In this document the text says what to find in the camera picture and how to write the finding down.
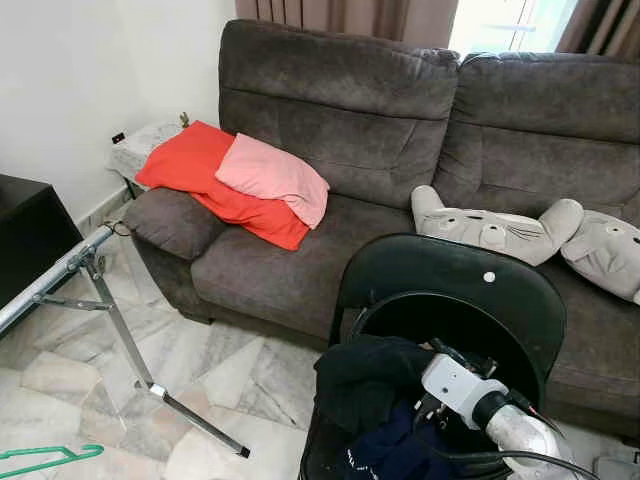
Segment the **black cloth garment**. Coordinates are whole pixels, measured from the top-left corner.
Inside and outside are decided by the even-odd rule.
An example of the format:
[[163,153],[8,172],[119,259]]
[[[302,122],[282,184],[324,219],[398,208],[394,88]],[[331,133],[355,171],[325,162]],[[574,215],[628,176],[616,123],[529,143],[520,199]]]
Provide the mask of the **black cloth garment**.
[[369,433],[398,401],[422,393],[422,372],[434,356],[412,340],[357,334],[316,361],[315,408],[348,433]]

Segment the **black laundry basket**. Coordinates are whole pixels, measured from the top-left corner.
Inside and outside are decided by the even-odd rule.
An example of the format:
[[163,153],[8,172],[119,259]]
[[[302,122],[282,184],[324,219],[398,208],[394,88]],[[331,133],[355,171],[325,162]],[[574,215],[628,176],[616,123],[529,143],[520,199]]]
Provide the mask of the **black laundry basket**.
[[[499,366],[493,379],[515,394],[513,401],[550,421],[541,403],[561,352],[566,317],[557,288],[524,261],[447,239],[389,234],[365,244],[348,261],[326,349],[357,334],[401,337],[426,349],[428,340],[438,337],[463,352],[494,358]],[[434,399],[426,406],[439,410],[420,413],[424,396],[422,389],[401,401],[410,403],[417,425],[438,426],[448,453],[498,451],[488,436],[468,429]],[[314,403],[300,480],[343,480],[340,457],[362,435],[325,419]],[[460,480],[540,480],[513,474],[499,460],[453,465]],[[547,480],[582,480],[552,465],[547,474]]]

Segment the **navy blue garment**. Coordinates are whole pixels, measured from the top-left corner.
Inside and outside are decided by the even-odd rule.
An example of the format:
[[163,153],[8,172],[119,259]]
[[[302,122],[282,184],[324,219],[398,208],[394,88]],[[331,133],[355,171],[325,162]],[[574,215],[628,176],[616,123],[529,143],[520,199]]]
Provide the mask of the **navy blue garment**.
[[417,425],[401,401],[383,425],[369,431],[340,457],[343,480],[460,480],[460,471],[440,453],[449,448],[434,422]]

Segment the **grey totoro plush cushion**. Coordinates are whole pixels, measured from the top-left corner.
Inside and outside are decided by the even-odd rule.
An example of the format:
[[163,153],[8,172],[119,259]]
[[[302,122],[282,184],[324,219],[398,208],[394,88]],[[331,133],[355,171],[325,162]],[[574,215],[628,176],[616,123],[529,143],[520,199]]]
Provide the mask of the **grey totoro plush cushion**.
[[411,193],[416,232],[515,257],[531,266],[559,251],[584,219],[584,207],[571,198],[553,202],[538,219],[488,210],[447,207],[430,186]]
[[577,274],[637,305],[640,229],[626,221],[585,210],[579,229],[559,248]]

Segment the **grey brown fabric sofa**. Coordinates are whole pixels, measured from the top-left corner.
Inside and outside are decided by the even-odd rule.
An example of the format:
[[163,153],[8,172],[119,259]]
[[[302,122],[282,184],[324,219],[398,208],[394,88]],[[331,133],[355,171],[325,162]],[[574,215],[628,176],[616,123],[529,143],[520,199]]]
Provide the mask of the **grey brown fabric sofa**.
[[640,223],[640,67],[571,52],[474,52],[229,20],[219,124],[301,157],[328,182],[297,251],[151,189],[125,224],[180,315],[293,332],[325,346],[358,248],[410,232],[410,195],[541,214],[558,198]]

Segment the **pink pillow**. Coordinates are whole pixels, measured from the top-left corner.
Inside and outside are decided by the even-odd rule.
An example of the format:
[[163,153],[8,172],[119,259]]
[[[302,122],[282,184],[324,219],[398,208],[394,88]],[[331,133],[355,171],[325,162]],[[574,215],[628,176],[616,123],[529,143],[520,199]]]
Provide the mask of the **pink pillow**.
[[326,180],[300,157],[247,134],[236,134],[215,177],[242,195],[285,202],[312,230],[323,220]]

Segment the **red pillow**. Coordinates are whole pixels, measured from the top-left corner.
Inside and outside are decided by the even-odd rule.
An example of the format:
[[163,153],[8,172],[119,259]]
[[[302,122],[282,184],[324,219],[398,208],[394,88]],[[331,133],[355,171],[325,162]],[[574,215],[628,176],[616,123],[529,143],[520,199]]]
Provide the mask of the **red pillow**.
[[193,123],[157,146],[134,179],[148,188],[187,192],[224,223],[284,250],[298,250],[308,228],[284,201],[243,195],[215,177],[233,141],[233,134],[214,125]]

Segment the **bright window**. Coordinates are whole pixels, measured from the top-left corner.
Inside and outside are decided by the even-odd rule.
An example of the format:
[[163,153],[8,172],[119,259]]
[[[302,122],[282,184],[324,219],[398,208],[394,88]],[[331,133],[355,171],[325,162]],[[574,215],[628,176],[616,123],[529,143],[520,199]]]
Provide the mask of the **bright window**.
[[579,0],[460,0],[448,49],[553,52]]

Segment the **brown curtain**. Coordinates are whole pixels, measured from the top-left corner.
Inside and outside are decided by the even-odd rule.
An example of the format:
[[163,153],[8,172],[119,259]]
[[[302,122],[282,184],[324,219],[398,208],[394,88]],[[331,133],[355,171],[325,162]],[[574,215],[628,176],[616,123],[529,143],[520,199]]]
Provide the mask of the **brown curtain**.
[[639,64],[639,15],[640,0],[576,0],[556,51]]
[[444,49],[460,0],[234,0],[236,15],[312,31]]

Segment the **side table with lace cloth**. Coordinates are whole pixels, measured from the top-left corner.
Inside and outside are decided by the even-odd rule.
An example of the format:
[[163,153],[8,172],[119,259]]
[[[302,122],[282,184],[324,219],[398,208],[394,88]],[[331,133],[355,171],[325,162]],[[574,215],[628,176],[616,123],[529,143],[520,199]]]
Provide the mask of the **side table with lace cloth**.
[[179,122],[155,122],[125,134],[124,140],[110,147],[108,169],[128,180],[133,187],[148,189],[138,182],[137,174],[147,163],[152,151],[183,129],[183,124]]

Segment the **silver metal drying rack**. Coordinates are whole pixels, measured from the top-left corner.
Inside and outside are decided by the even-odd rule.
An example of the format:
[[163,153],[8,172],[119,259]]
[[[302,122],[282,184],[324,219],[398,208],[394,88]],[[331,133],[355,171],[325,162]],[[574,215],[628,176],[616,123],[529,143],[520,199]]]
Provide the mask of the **silver metal drying rack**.
[[[227,445],[237,456],[250,457],[251,449],[247,445],[237,442],[232,436],[216,428],[191,408],[184,406],[170,394],[168,389],[154,380],[154,376],[148,370],[145,358],[141,355],[140,348],[134,342],[131,330],[124,319],[122,308],[116,302],[114,294],[111,293],[109,284],[105,282],[104,274],[102,274],[102,261],[99,255],[101,244],[108,242],[116,234],[118,233],[116,233],[114,225],[105,223],[88,233],[76,246],[70,247],[60,259],[54,261],[49,269],[38,275],[13,300],[0,308],[0,333],[4,333],[10,326],[17,323],[20,317],[37,306],[104,311],[109,316],[111,333],[114,334],[116,347],[122,352],[128,365],[131,366],[134,376],[136,376],[134,387],[146,390],[151,397],[163,402],[169,410],[179,413],[179,416],[191,422],[197,429],[205,431],[212,438]],[[60,297],[56,294],[56,289],[64,280],[77,274],[90,280],[97,296],[99,296],[96,300],[76,300],[76,298]]]

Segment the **black television console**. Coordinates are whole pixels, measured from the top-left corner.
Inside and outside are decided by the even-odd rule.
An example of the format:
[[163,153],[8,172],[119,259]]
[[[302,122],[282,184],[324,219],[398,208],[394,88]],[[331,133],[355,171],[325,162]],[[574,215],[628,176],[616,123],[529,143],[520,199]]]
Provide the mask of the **black television console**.
[[82,239],[51,184],[0,174],[0,308]]

